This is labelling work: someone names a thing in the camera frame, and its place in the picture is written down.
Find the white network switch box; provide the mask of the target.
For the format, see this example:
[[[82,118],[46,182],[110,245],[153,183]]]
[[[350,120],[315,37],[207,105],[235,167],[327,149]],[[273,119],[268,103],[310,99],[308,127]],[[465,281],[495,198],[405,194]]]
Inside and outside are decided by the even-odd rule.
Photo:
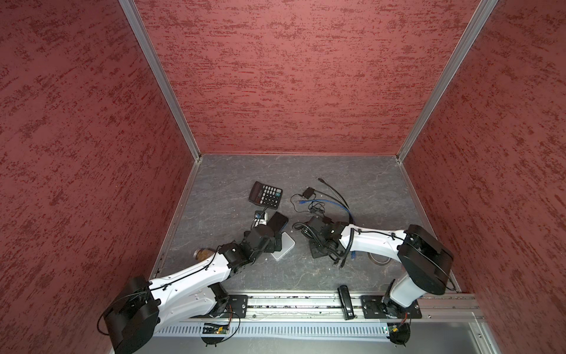
[[[281,237],[277,240],[277,251],[272,254],[272,257],[276,261],[281,261],[284,256],[286,256],[296,245],[295,240],[289,236],[286,232],[281,234]]]

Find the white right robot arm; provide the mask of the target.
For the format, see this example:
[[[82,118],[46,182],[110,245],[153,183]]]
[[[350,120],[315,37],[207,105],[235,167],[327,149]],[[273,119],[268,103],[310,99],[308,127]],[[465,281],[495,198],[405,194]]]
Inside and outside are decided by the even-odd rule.
[[[405,275],[392,281],[383,300],[390,312],[405,310],[426,294],[443,295],[448,289],[454,255],[419,225],[386,231],[313,217],[293,228],[309,240],[313,258],[327,256],[343,266],[352,252],[365,252],[400,263]]]

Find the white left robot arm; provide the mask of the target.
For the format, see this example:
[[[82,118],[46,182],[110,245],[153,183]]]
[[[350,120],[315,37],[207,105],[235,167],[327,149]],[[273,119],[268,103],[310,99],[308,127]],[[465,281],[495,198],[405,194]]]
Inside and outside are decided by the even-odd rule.
[[[115,353],[135,353],[164,327],[183,319],[221,314],[228,302],[223,281],[274,252],[284,225],[260,224],[240,243],[218,246],[204,261],[170,276],[130,279],[103,311],[105,335]]]

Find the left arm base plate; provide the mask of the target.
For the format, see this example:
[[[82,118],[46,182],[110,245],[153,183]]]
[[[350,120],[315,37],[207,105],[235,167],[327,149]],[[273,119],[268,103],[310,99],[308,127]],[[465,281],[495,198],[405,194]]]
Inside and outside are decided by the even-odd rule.
[[[240,317],[244,319],[247,313],[248,302],[248,295],[229,295],[227,298],[221,300],[215,312],[215,317]]]

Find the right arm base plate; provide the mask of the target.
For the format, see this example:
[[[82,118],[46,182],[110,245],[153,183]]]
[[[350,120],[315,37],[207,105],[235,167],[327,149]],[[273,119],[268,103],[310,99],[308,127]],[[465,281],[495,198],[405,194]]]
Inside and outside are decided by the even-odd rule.
[[[393,300],[384,300],[383,296],[363,295],[360,297],[365,319],[421,319],[422,313],[415,300],[404,308]]]

